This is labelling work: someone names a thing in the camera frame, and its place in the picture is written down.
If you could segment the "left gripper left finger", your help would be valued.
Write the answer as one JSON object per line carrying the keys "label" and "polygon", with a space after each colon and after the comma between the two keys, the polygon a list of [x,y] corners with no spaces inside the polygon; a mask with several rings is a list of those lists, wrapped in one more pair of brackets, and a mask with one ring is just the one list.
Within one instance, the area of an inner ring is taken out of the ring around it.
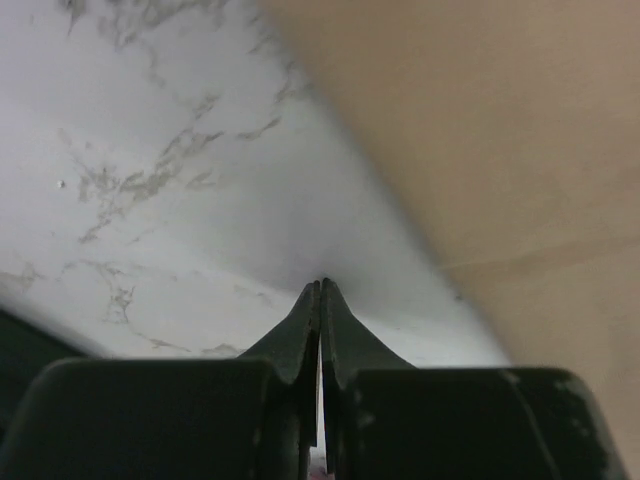
{"label": "left gripper left finger", "polygon": [[303,479],[317,438],[320,286],[233,359],[68,358],[1,437],[5,479]]}

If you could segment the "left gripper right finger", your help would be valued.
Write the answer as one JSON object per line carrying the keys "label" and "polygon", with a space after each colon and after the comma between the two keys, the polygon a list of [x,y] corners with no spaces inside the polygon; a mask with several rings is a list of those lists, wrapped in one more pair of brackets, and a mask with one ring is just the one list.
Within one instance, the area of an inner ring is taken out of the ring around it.
{"label": "left gripper right finger", "polygon": [[624,479],[597,403],[556,368],[411,365],[320,297],[326,461],[337,479]]}

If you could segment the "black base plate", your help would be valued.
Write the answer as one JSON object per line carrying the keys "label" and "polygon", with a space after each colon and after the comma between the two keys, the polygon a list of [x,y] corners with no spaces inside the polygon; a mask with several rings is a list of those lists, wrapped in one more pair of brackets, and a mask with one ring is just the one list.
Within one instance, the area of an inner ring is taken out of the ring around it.
{"label": "black base plate", "polygon": [[1,437],[31,382],[49,364],[87,353],[2,308],[0,320]]}

